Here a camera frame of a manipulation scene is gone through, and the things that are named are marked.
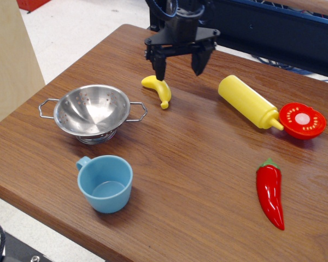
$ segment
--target mustard bottle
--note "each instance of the mustard bottle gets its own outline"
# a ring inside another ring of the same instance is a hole
[[[238,77],[230,75],[224,78],[219,84],[218,92],[257,127],[284,129],[278,122],[277,108]]]

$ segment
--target red tomato half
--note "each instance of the red tomato half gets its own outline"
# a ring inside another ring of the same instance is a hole
[[[300,103],[290,103],[282,107],[279,121],[288,134],[302,140],[315,138],[327,125],[320,112]]]

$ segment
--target white floor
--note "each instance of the white floor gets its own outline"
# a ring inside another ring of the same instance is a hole
[[[149,26],[145,0],[51,0],[21,14],[46,84],[120,25]],[[252,59],[223,47],[218,50]],[[104,261],[1,199],[0,225],[55,262]]]

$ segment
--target toy banana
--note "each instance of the toy banana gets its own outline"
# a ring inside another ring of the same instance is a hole
[[[160,81],[155,75],[150,75],[144,78],[141,81],[141,84],[146,88],[151,88],[157,91],[160,101],[162,101],[160,104],[162,109],[167,109],[169,107],[171,90],[164,80]]]

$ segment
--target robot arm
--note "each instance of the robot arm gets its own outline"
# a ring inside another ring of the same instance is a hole
[[[172,0],[166,7],[160,7],[155,0],[146,0],[150,11],[155,15],[162,29],[145,40],[147,50],[145,56],[150,60],[158,80],[165,77],[166,58],[192,54],[192,69],[200,75],[215,50],[216,38],[220,35],[217,29],[199,27],[199,19],[205,6],[203,0]]]

